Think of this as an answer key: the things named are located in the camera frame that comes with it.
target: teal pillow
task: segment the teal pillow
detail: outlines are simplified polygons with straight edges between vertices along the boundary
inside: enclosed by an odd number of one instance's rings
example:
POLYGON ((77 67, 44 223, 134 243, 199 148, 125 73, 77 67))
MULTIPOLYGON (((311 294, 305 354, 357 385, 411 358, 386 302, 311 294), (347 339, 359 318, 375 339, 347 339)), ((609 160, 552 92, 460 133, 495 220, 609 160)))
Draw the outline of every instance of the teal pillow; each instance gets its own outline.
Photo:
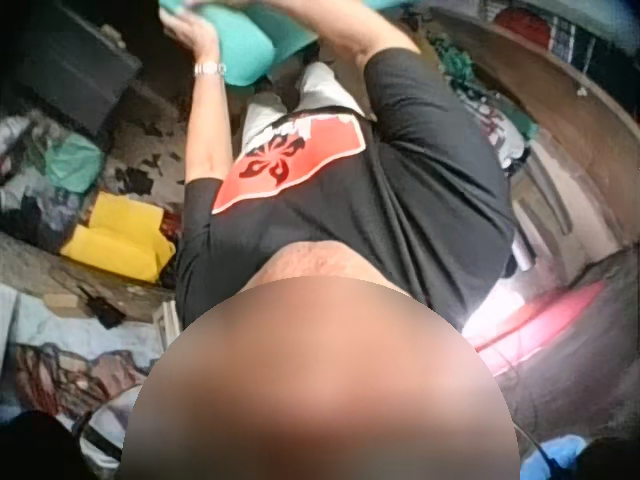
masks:
MULTIPOLYGON (((160 6, 171 12, 183 3, 184 0, 160 0, 160 6)), ((380 10, 408 1, 366 0, 365 3, 380 10)), ((267 74, 274 64, 286 60, 316 39, 316 35, 288 16, 261 5, 249 7, 244 12, 220 5, 204 5, 196 12, 218 30, 222 62, 227 66, 226 81, 231 85, 251 85, 267 74)))
MULTIPOLYGON (((183 4, 184 0, 160 0, 160 6, 170 12, 183 4)), ((220 5, 203 5, 195 11, 218 31, 227 83, 251 85, 269 71, 275 59, 273 43, 244 12, 220 5)))

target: hand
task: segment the hand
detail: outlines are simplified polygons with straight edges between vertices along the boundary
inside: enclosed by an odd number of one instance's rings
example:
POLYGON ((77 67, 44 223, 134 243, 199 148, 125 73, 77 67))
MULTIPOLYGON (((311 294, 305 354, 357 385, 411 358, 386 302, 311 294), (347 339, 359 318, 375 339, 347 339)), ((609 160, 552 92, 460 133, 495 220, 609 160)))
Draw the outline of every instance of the hand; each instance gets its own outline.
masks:
POLYGON ((172 15, 161 8, 159 15, 165 32, 191 50, 196 63, 220 61, 220 42, 213 25, 188 11, 172 15))

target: white cloth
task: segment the white cloth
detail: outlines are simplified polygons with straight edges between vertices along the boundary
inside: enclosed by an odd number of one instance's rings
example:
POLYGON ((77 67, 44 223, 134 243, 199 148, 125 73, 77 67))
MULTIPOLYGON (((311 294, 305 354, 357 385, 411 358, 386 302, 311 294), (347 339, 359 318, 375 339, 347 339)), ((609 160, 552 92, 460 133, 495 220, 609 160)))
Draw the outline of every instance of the white cloth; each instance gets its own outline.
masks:
MULTIPOLYGON (((321 62, 309 65, 300 83, 300 104, 296 112, 322 107, 345 107, 364 116, 355 98, 338 82, 333 70, 321 62)), ((242 150, 272 123, 287 115, 287 107, 272 92, 253 97, 242 132, 242 150)))

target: wristwatch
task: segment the wristwatch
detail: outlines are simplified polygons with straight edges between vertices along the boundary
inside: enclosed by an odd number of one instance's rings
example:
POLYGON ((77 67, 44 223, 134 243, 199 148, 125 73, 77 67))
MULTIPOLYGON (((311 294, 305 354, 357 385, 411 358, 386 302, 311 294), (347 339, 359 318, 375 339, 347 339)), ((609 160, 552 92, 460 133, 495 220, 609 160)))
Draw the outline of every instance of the wristwatch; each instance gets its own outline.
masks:
POLYGON ((193 73, 196 77, 200 75, 220 75, 224 77, 227 73, 227 66, 224 63, 217 62, 196 63, 193 67, 193 73))

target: yellow foam block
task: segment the yellow foam block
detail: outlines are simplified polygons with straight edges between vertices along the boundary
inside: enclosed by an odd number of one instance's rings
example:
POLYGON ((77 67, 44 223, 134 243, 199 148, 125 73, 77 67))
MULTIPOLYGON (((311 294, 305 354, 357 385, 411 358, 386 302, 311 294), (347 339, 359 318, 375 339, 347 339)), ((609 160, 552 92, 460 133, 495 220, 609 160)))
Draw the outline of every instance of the yellow foam block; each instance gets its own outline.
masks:
POLYGON ((146 243, 149 235, 160 229, 163 216, 160 207, 101 192, 93 207, 89 228, 111 230, 146 243))
POLYGON ((60 253, 112 273, 155 282, 175 253, 159 230, 163 214, 153 205, 101 193, 89 228, 77 226, 60 253))

